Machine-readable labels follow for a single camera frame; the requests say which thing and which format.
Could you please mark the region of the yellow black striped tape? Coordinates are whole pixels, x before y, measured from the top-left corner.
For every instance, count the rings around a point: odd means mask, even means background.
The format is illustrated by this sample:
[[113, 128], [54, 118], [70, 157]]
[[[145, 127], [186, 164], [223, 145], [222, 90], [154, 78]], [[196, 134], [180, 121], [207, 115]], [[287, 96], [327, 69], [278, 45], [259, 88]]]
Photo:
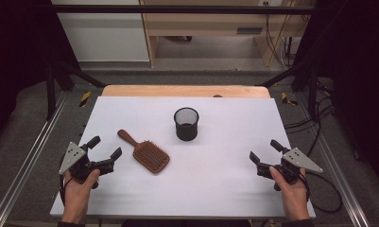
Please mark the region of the yellow black striped tape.
[[283, 104], [288, 104], [292, 106], [297, 106], [299, 105], [298, 101], [296, 100], [289, 100], [286, 93], [282, 93], [282, 103]]
[[85, 92], [81, 98], [81, 101], [79, 102], [79, 107], [84, 107], [90, 97], [92, 92]]

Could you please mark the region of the person's left hand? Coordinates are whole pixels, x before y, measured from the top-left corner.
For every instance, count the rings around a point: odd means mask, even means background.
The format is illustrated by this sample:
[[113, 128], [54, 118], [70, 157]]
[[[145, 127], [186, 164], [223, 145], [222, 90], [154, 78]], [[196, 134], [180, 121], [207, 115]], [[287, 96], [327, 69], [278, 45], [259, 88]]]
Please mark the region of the person's left hand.
[[61, 221], [84, 223], [93, 185], [99, 178], [100, 171], [93, 170], [84, 183], [77, 182], [69, 171], [65, 172], [64, 211]]

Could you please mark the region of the black metal stand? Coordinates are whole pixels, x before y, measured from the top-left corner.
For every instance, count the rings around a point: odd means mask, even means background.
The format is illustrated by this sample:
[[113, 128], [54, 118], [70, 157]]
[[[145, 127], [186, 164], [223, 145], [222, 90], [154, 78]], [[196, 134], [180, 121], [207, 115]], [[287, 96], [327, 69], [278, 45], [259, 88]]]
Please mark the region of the black metal stand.
[[78, 76], [98, 88], [105, 88], [107, 86], [106, 83], [92, 78], [83, 73], [79, 68], [73, 67], [65, 62], [59, 61], [57, 63], [48, 63], [45, 68], [47, 120], [50, 120], [56, 112], [55, 82], [59, 84], [63, 91], [72, 91], [75, 83], [71, 80], [71, 75]]
[[306, 61], [301, 61], [291, 68], [283, 71], [278, 76], [261, 83], [260, 86], [269, 88], [279, 81], [288, 78], [289, 76], [294, 76], [291, 84], [291, 88], [294, 92], [302, 92], [305, 87], [308, 87], [307, 111], [313, 120], [317, 120], [318, 112], [316, 97], [318, 71], [317, 67], [313, 64], [307, 63]]

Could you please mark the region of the person's right hand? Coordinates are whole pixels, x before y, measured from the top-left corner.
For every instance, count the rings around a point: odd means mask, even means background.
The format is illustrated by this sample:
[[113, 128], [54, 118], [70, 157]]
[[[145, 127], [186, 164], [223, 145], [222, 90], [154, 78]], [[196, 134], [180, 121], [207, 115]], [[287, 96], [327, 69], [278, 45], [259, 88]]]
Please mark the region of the person's right hand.
[[274, 167], [271, 167], [269, 171], [275, 183], [281, 188], [286, 219], [289, 221], [310, 219], [305, 185], [302, 182], [289, 184]]

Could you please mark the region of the brown wooden paddle hairbrush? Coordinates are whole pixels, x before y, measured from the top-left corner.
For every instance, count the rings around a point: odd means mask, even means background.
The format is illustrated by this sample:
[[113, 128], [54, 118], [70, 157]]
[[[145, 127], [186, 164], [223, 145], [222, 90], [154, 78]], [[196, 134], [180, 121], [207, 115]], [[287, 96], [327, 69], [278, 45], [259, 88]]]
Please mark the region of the brown wooden paddle hairbrush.
[[125, 130], [119, 130], [117, 135], [133, 146], [133, 157], [151, 173], [161, 172], [169, 163], [169, 155], [153, 142], [136, 142]]

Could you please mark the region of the aluminium rail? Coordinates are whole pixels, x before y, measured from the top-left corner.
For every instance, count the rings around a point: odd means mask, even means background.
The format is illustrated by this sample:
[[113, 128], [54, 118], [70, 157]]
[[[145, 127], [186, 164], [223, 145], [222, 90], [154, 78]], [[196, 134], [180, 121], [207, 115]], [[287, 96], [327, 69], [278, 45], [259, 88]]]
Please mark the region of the aluminium rail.
[[22, 189], [24, 188], [26, 181], [35, 166], [38, 158], [40, 157], [43, 148], [54, 129], [60, 114], [65, 106], [65, 102], [68, 99], [69, 92], [61, 92], [59, 99], [56, 103], [56, 109], [53, 115], [45, 121], [43, 127], [37, 136], [35, 142], [29, 150], [22, 166], [19, 168], [18, 173], [13, 179], [7, 193], [0, 202], [0, 227], [3, 227], [5, 224], [10, 211], [12, 210], [15, 202], [18, 200], [18, 197], [21, 194]]
[[335, 203], [342, 204], [342, 208], [332, 215], [317, 210], [318, 220], [328, 221], [328, 218], [339, 218], [342, 215], [352, 223], [351, 227], [370, 227], [351, 184], [351, 177], [355, 176], [352, 170], [358, 170], [357, 167], [352, 167], [354, 162], [352, 146], [337, 117], [332, 115], [334, 109], [329, 97], [319, 96], [317, 101], [317, 111], [321, 112], [319, 121], [306, 122], [304, 127], [289, 134], [290, 142], [305, 153], [310, 153], [314, 161], [322, 164], [324, 169], [322, 177], [327, 177], [334, 188], [322, 180], [318, 180], [316, 184], [333, 192]]

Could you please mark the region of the light wooden desk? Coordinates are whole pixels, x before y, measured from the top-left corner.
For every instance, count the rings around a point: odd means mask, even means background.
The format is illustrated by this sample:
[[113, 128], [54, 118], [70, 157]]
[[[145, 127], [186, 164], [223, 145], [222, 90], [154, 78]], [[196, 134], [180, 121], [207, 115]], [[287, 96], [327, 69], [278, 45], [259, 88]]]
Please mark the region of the light wooden desk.
[[[317, 0], [139, 0], [142, 6], [313, 7]], [[280, 61], [285, 38], [303, 35], [308, 15], [177, 14], [143, 15], [148, 50], [156, 53], [157, 37], [250, 36], [266, 67]]]

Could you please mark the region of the white cabinet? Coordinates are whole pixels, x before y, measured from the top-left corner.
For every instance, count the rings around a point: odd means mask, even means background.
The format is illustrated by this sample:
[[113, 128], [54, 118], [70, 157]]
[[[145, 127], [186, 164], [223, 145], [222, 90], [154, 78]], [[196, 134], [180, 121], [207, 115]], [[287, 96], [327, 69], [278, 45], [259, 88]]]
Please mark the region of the white cabinet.
[[79, 62], [149, 61], [140, 13], [59, 13]]

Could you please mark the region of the black curtain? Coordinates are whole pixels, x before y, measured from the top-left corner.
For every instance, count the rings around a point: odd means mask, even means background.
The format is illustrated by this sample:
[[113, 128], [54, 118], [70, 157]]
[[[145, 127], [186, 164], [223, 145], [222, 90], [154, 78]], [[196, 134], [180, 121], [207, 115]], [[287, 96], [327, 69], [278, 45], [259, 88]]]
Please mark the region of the black curtain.
[[48, 63], [78, 67], [58, 14], [33, 8], [50, 3], [0, 0], [0, 133], [15, 109], [19, 92], [44, 81]]
[[317, 0], [316, 6], [331, 12], [310, 18], [295, 62], [328, 26], [314, 62], [321, 77], [334, 81], [336, 105], [379, 178], [379, 0]]

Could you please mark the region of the light wooden table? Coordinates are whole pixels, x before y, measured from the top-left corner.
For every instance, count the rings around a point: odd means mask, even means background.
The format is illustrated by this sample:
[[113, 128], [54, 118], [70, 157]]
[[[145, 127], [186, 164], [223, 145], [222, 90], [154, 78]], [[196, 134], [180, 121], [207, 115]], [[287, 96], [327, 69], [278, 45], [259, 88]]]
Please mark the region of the light wooden table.
[[108, 85], [102, 96], [188, 96], [270, 98], [267, 88], [243, 85]]

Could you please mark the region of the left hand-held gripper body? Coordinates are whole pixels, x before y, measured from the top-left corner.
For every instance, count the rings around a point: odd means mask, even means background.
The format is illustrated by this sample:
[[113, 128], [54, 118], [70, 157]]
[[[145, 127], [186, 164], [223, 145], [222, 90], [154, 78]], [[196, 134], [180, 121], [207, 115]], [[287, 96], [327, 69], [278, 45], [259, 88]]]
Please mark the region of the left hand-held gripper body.
[[61, 176], [63, 176], [66, 171], [69, 171], [75, 180], [85, 182], [94, 169], [98, 169], [100, 175], [113, 172], [115, 162], [111, 159], [111, 156], [109, 159], [103, 161], [91, 161], [88, 157], [88, 151], [90, 149], [87, 148], [86, 144], [78, 146], [74, 142], [69, 143], [60, 162], [59, 174]]

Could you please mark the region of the black horizontal frame bar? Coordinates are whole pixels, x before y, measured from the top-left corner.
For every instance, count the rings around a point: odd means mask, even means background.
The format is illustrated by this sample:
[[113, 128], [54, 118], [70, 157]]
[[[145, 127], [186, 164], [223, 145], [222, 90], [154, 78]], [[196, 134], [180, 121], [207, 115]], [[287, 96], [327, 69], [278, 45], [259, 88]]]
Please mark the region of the black horizontal frame bar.
[[53, 5], [62, 13], [194, 13], [194, 14], [289, 14], [311, 15], [321, 9], [313, 7], [224, 7], [224, 6], [134, 6], [134, 5]]

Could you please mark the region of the black mesh pen cup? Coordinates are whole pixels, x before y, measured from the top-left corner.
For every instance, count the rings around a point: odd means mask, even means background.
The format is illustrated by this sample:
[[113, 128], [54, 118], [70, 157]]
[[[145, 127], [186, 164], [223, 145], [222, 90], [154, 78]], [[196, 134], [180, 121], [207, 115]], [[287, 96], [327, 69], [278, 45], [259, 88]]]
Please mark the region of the black mesh pen cup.
[[198, 112], [190, 107], [183, 107], [174, 113], [176, 135], [182, 141], [192, 141], [198, 136]]

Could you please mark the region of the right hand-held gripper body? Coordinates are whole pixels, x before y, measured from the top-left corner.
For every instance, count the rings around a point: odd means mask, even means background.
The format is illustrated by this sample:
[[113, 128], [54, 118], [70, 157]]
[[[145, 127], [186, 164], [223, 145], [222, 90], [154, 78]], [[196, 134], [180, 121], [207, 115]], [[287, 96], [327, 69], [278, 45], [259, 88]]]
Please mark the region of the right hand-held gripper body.
[[295, 183], [301, 176], [301, 168], [314, 172], [323, 172], [323, 169], [312, 161], [308, 156], [301, 152], [298, 148], [274, 147], [278, 152], [282, 153], [281, 162], [278, 165], [269, 165], [262, 163], [256, 155], [257, 175], [273, 180], [269, 168], [273, 166], [289, 183]]

